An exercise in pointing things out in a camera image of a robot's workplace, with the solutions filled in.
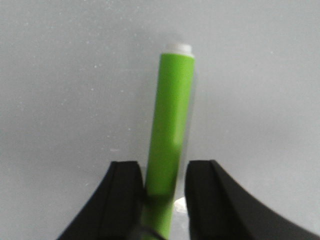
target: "green marker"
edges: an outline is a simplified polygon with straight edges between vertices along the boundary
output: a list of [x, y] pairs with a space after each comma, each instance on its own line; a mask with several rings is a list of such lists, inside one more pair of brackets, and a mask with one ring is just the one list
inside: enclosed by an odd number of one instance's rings
[[160, 57], [142, 221], [165, 238], [170, 233], [194, 61], [187, 44], [169, 44]]

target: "white background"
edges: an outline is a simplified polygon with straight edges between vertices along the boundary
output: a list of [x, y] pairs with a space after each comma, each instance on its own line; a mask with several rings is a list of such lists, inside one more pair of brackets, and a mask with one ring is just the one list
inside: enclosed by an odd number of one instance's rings
[[[3, 0], [0, 239], [54, 240], [111, 161], [144, 168], [159, 55], [196, 57], [189, 160], [320, 235], [320, 2]], [[172, 239], [188, 238], [174, 212]]]

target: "marker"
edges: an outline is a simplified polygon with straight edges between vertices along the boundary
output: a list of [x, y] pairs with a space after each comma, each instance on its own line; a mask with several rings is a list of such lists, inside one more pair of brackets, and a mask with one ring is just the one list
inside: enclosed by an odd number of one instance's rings
[[146, 172], [143, 224], [168, 238], [194, 72], [190, 45], [167, 45], [160, 56]]

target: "green cylinder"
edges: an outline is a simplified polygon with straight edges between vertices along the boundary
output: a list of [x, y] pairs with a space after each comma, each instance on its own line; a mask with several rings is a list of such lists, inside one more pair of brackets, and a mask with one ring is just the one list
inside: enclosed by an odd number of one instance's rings
[[147, 213], [145, 224], [165, 238], [170, 231], [193, 72], [194, 57], [189, 45], [175, 44], [169, 53], [160, 57], [145, 182], [147, 210], [144, 212]]

